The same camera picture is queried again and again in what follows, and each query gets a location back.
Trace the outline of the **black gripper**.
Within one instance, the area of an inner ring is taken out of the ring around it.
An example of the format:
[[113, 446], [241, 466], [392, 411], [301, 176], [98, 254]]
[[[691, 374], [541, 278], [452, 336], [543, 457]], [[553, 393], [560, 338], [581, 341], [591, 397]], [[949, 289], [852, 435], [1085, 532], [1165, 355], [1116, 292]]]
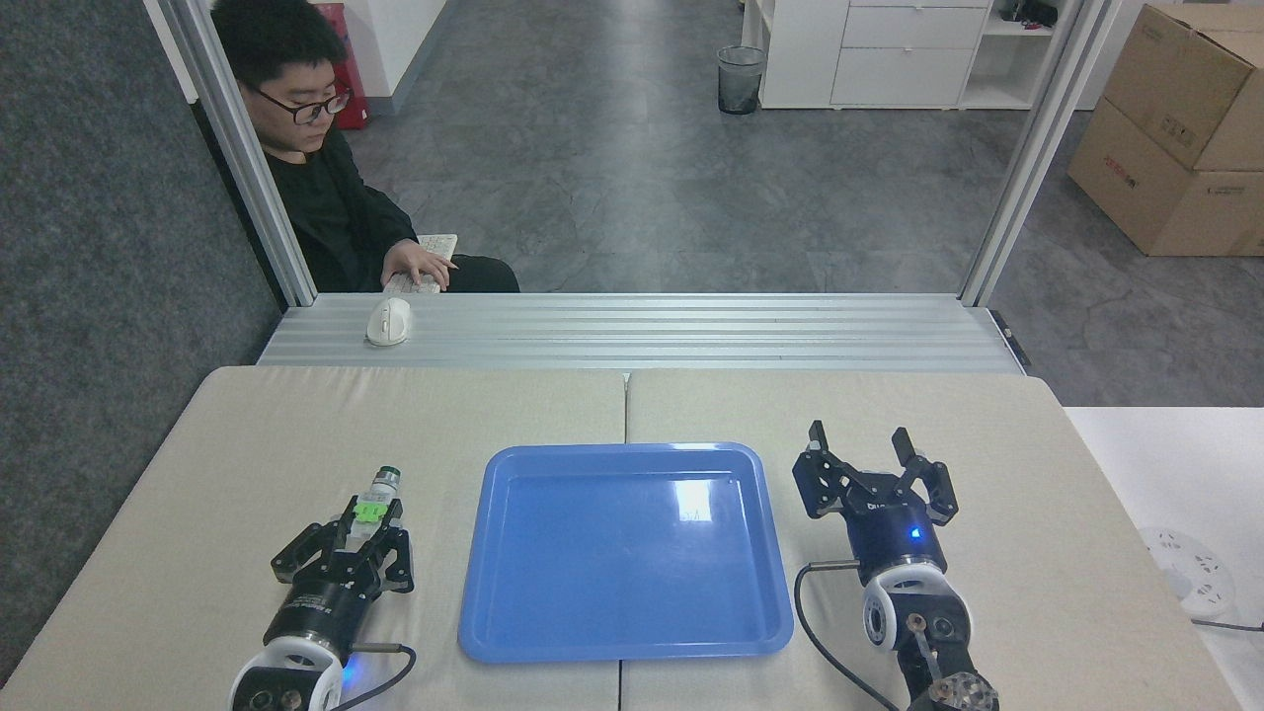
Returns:
[[[273, 576], [281, 584], [289, 584], [289, 593], [267, 628], [263, 643], [293, 636], [313, 641], [335, 657], [351, 657], [373, 596], [415, 590], [415, 558], [402, 517], [403, 504], [398, 497], [389, 504], [351, 497], [339, 517], [310, 522], [293, 536], [270, 562]], [[373, 576], [349, 579], [324, 573], [298, 576], [312, 559], [329, 563], [348, 544], [354, 520], [367, 525], [359, 558], [372, 563]]]
[[904, 468], [895, 495], [910, 504], [913, 483], [920, 481], [928, 495], [925, 504], [863, 504], [857, 510], [856, 504], [872, 493], [872, 486], [858, 469], [830, 454], [822, 420], [814, 420], [808, 428], [808, 444], [793, 467], [808, 517], [818, 520], [829, 512], [847, 512], [849, 553], [860, 562], [862, 586], [899, 566], [935, 564], [933, 522], [948, 525], [959, 510], [947, 464], [921, 455], [913, 447], [908, 428], [892, 431], [891, 442]]

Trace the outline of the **person's left hand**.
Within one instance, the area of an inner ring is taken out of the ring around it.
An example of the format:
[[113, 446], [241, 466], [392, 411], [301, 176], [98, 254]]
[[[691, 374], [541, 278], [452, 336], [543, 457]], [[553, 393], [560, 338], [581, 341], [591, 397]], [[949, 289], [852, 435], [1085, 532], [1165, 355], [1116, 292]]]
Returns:
[[445, 291], [451, 283], [451, 276], [459, 266], [447, 257], [437, 256], [415, 240], [404, 239], [394, 243], [387, 252], [382, 266], [380, 283], [387, 287], [396, 275], [404, 275], [411, 283], [423, 283], [434, 280], [439, 291]]

